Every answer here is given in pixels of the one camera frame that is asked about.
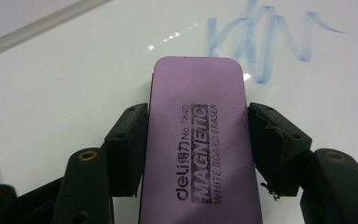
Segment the whiteboard eraser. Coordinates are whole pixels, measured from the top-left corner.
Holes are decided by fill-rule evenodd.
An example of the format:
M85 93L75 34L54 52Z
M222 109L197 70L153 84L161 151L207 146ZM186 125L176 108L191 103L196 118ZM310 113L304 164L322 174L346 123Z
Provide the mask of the whiteboard eraser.
M140 224L261 224L240 65L155 66Z

